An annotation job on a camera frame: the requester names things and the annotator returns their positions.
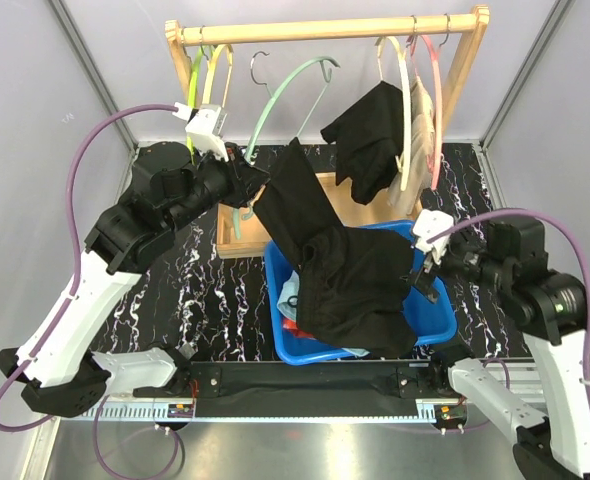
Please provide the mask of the red white patterned trousers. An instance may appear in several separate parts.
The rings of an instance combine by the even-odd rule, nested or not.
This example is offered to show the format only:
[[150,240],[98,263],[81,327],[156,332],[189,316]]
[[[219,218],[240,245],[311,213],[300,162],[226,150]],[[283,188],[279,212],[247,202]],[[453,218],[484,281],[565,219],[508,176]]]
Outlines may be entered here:
[[312,335],[300,330],[295,321],[284,318],[282,321],[282,328],[293,335],[295,338],[308,338],[311,339]]

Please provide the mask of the lime green hanger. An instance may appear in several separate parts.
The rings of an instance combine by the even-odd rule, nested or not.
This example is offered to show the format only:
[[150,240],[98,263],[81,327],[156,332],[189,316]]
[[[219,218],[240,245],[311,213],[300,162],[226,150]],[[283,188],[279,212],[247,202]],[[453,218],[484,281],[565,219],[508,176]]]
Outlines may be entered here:
[[199,78],[200,78],[201,66],[202,66],[202,62],[207,59],[208,59],[208,55],[205,53],[204,48],[200,47],[197,50],[197,53],[195,55],[195,58],[194,58],[194,61],[192,64],[191,76],[189,79],[187,105],[191,108],[195,108],[197,105],[197,95],[198,95],[197,89],[198,89],[198,82],[199,82]]

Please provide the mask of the light blue trousers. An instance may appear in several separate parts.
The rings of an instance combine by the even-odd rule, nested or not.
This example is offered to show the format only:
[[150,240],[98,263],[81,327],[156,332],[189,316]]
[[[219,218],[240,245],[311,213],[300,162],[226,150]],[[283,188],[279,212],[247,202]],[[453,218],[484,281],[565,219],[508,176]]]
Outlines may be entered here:
[[284,318],[296,322],[299,293],[299,276],[293,272],[281,287],[272,306],[273,337],[280,360],[291,366],[304,366],[325,361],[366,357],[369,352],[358,348],[342,348],[312,338],[295,338],[282,328]]

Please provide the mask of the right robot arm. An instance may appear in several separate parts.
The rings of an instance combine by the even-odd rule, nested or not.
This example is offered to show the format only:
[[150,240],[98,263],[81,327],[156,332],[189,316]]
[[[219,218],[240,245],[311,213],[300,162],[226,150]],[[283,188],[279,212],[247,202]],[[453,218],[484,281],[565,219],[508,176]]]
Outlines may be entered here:
[[471,401],[510,442],[524,478],[590,479],[590,272],[576,237],[519,208],[461,222],[424,209],[411,234],[424,256],[412,282],[426,299],[437,300],[437,278],[494,290],[530,350],[547,410],[524,402],[462,346],[431,360],[432,390]]

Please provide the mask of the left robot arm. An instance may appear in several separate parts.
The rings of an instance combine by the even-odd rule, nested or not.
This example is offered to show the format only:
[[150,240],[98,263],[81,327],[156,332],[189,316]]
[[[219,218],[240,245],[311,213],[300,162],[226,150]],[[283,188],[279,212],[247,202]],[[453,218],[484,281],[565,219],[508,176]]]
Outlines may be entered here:
[[268,182],[266,171],[227,143],[223,155],[191,155],[178,142],[140,151],[131,181],[85,240],[69,285],[38,331],[20,348],[0,351],[0,370],[24,388],[35,413],[74,418],[104,397],[147,393],[179,396],[191,382],[189,356],[162,343],[126,354],[93,352],[108,314],[177,233],[217,204],[245,207]]

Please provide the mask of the yellow hanger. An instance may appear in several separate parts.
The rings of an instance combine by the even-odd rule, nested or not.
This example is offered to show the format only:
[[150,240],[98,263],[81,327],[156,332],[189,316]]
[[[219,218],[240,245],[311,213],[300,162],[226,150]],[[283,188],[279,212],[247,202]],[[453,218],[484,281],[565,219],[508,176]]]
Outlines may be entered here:
[[[220,59],[223,58],[225,62],[225,73],[219,74],[218,73],[218,66],[220,65]],[[234,49],[231,44],[221,44],[214,48],[212,51],[211,57],[207,62],[207,72],[206,72],[206,79],[204,85],[204,91],[202,95],[202,103],[203,104],[211,104],[213,93],[214,93],[214,86],[215,80],[217,78],[224,80],[224,86],[222,90],[221,99],[218,102],[218,105],[221,107],[225,107],[228,96],[229,96],[229,89],[231,84],[231,78],[233,73],[234,67]]]

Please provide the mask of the black trousers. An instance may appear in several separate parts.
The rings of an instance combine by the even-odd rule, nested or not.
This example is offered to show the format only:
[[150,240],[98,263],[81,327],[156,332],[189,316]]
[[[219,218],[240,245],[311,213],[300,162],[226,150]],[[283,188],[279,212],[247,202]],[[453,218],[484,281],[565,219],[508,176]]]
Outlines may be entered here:
[[354,202],[367,205],[398,173],[403,140],[402,91],[379,82],[321,130],[336,146],[335,181],[352,181]]
[[300,330],[384,358],[412,350],[417,335],[403,314],[414,260],[410,241],[389,229],[344,225],[298,139],[271,167],[254,213],[298,274]]

